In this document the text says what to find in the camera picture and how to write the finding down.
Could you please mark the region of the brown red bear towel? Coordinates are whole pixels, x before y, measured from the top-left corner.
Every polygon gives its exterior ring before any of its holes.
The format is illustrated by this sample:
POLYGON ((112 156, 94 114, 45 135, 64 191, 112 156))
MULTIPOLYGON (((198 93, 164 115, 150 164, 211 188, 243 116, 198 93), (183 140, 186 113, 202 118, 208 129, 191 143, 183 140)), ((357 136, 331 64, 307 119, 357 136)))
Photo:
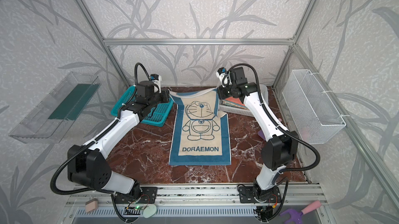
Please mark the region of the brown red bear towel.
POLYGON ((230 104, 230 105, 235 105, 236 107, 242 107, 242 108, 246 108, 246 106, 244 105, 244 103, 241 102, 241 100, 239 98, 234 98, 234 97, 228 97, 226 99, 222 100, 224 103, 226 104, 230 104))

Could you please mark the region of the teal plastic basket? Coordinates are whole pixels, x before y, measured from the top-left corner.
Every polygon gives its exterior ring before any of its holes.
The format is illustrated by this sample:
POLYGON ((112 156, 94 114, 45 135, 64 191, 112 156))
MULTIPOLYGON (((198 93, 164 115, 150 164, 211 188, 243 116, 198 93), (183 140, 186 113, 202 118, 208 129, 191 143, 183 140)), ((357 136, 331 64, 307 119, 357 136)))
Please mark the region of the teal plastic basket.
MULTIPOLYGON (((111 115, 116 117, 118 110, 122 107, 123 104, 127 104, 129 99, 134 99, 132 97, 133 93, 135 92, 135 86, 131 86, 127 89, 127 91, 121 96, 121 98, 117 101, 114 105, 113 109, 111 110, 111 115)), ((173 100, 170 97, 168 103, 161 103, 158 104, 157 107, 153 107, 151 112, 146 116, 145 119, 141 123, 162 127, 169 116, 169 113, 173 106, 173 100)))

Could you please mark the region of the white plastic basket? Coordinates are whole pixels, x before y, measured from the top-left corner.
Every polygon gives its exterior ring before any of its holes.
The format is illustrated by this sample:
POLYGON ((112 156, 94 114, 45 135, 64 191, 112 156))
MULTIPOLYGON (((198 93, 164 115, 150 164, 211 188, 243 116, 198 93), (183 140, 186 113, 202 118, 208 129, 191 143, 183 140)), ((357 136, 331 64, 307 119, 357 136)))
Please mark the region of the white plastic basket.
MULTIPOLYGON (((268 87, 261 84, 260 88, 261 88, 262 97, 264 98, 264 102, 268 105, 269 104, 268 87)), ((244 103, 241 102, 239 98, 228 97, 227 99, 220 100, 218 109, 226 113, 234 113, 250 117, 253 116, 250 110, 244 105, 244 103)))

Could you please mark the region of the blue cream Doraemon towel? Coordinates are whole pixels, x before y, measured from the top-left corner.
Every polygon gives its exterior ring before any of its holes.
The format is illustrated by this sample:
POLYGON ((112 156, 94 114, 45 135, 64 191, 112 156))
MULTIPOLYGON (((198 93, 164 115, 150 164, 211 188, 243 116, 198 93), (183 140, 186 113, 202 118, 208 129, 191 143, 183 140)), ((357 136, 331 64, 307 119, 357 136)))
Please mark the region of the blue cream Doraemon towel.
POLYGON ((177 112, 169 165, 230 165, 229 118, 219 110, 217 89, 170 96, 177 112))

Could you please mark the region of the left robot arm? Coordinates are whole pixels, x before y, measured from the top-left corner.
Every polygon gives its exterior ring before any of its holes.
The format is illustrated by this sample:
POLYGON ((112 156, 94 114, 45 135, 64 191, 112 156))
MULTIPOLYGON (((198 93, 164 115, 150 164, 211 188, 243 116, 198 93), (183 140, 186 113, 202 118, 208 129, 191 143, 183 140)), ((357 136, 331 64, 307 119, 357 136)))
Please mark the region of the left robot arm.
POLYGON ((142 190, 136 180, 114 172, 107 158, 122 138, 159 104, 169 102, 168 90, 161 88, 162 77, 145 72, 144 81, 136 81, 134 91, 122 102, 114 120, 84 145, 68 150, 67 160, 55 171, 50 189, 57 195, 73 195, 95 190, 110 194, 120 193, 133 200, 140 198, 142 190), (68 180, 82 186, 77 190, 61 190, 56 182, 66 169, 68 180))

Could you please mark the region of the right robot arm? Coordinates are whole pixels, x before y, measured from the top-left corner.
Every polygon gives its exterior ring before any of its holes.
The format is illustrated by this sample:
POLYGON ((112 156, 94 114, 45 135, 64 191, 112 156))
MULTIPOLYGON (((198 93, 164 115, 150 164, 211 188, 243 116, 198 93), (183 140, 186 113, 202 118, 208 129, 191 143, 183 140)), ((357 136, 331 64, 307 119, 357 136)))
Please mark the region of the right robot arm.
POLYGON ((263 166, 254 181, 253 192, 262 201, 277 187, 277 179, 285 172, 308 171, 319 165, 320 153, 306 143, 295 131, 290 132, 265 102, 261 93, 259 77, 249 64, 236 64, 230 69, 219 68, 216 72, 221 85, 218 87, 220 99, 238 98, 252 113, 265 136, 266 144, 261 150, 263 166), (315 154, 315 161, 304 168, 288 168, 296 157, 298 145, 305 146, 315 154))

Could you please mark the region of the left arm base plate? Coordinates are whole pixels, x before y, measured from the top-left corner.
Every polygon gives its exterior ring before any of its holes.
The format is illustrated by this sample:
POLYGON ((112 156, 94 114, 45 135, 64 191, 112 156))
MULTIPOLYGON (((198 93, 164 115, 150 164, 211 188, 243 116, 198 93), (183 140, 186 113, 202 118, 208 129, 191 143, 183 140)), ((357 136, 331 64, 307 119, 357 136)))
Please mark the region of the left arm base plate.
POLYGON ((116 204, 153 204, 157 196, 158 187, 140 187, 140 191, 133 195, 122 193, 114 194, 114 201, 116 204))

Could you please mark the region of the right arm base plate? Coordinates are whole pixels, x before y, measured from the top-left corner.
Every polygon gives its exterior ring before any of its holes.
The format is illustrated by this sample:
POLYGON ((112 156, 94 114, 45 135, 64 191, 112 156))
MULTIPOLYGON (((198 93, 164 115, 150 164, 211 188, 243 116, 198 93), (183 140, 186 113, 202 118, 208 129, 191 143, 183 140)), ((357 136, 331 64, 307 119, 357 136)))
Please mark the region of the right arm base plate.
POLYGON ((282 201, 282 195, 278 186, 268 190, 261 190, 258 185, 238 185, 237 190, 241 203, 268 203, 277 205, 282 201))

